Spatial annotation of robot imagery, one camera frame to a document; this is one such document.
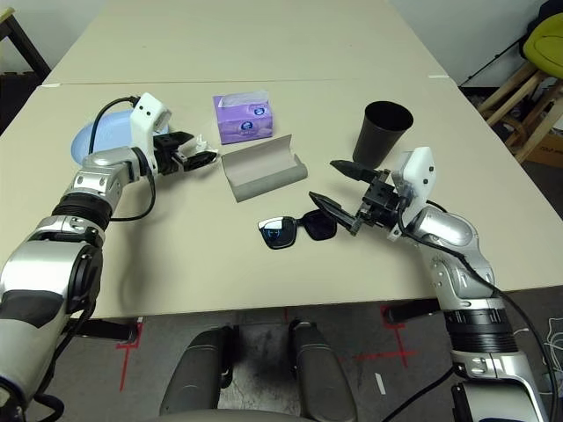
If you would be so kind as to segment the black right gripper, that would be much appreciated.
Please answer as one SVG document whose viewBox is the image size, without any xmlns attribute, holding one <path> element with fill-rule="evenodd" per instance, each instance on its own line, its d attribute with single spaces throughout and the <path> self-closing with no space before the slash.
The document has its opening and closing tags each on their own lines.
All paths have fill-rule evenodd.
<svg viewBox="0 0 563 422">
<path fill-rule="evenodd" d="M 362 197 L 362 204 L 355 216 L 345 211 L 339 203 L 329 197 L 309 192 L 310 199 L 325 215 L 337 222 L 352 236 L 357 235 L 362 224 L 392 229 L 398 223 L 401 199 L 395 192 L 395 187 L 387 183 L 387 178 L 390 176 L 389 170 L 376 171 L 346 160 L 332 160 L 330 165 L 348 178 L 366 182 L 369 187 Z"/>
</svg>

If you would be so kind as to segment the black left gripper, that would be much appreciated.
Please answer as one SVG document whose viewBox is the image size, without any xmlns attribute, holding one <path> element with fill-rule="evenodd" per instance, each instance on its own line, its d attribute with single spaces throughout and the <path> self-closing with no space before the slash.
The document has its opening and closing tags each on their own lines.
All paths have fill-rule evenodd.
<svg viewBox="0 0 563 422">
<path fill-rule="evenodd" d="M 154 135 L 154 156 L 157 161 L 158 174 L 173 174 L 183 171 L 193 171 L 213 163 L 217 153 L 205 150 L 192 156 L 180 153 L 179 147 L 192 140 L 194 136 L 184 131 Z"/>
</svg>

